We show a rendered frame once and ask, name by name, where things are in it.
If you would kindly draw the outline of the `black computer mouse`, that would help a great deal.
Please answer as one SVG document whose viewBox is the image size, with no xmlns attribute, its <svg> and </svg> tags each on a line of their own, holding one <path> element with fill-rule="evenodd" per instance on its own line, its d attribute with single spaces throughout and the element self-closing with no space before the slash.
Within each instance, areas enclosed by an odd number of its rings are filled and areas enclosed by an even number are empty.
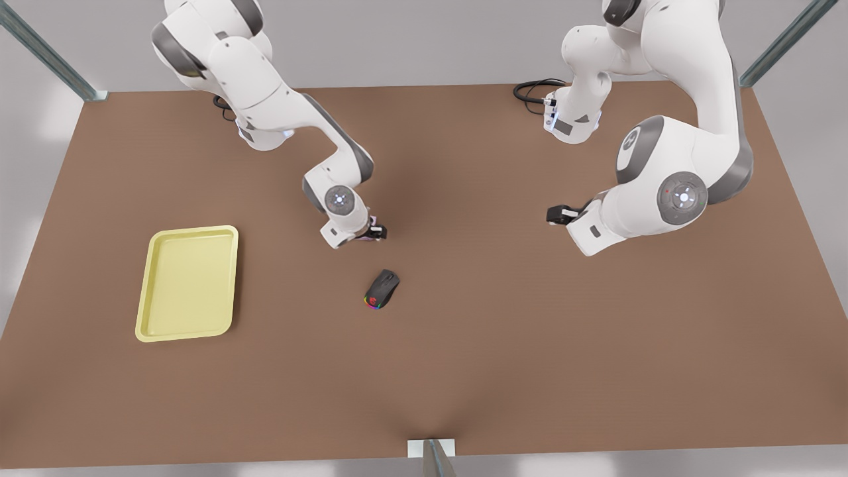
<svg viewBox="0 0 848 477">
<path fill-rule="evenodd" d="M 383 269 L 364 295 L 364 304 L 374 310 L 383 308 L 390 302 L 399 283 L 400 278 L 395 272 Z"/>
</svg>

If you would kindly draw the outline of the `yellow plastic tray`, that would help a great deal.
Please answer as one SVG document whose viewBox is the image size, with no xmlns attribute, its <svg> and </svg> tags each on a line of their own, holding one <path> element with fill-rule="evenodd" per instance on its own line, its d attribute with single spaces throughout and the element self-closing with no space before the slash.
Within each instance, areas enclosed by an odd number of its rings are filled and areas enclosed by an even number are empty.
<svg viewBox="0 0 848 477">
<path fill-rule="evenodd" d="M 239 232 L 174 229 L 150 239 L 135 335 L 142 343 L 223 335 L 233 322 Z"/>
</svg>

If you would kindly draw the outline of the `silver frame post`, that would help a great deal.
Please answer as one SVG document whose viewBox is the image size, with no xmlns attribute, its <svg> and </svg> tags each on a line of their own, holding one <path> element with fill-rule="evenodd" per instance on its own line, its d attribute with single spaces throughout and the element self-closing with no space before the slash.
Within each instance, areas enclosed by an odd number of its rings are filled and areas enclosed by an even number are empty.
<svg viewBox="0 0 848 477">
<path fill-rule="evenodd" d="M 422 477 L 457 477 L 451 458 L 456 456 L 454 439 L 408 440 L 408 458 L 421 458 Z"/>
<path fill-rule="evenodd" d="M 18 40 L 43 66 L 85 102 L 106 101 L 108 91 L 97 90 L 76 72 L 6 0 L 0 0 L 0 27 Z"/>
<path fill-rule="evenodd" d="M 805 9 L 761 52 L 751 66 L 739 76 L 740 87 L 754 87 L 838 2 L 839 0 L 811 0 L 805 6 Z"/>
</svg>

